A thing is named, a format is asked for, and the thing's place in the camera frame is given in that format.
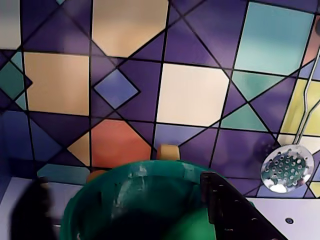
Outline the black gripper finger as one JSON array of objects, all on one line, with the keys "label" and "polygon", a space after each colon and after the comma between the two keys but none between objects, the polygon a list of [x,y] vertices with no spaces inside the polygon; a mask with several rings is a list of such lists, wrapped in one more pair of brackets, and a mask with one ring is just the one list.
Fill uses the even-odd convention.
[{"label": "black gripper finger", "polygon": [[48,180],[37,177],[23,191],[10,216],[11,240],[53,240]]},{"label": "black gripper finger", "polygon": [[200,174],[201,198],[217,240],[285,240],[232,184],[215,172]]}]

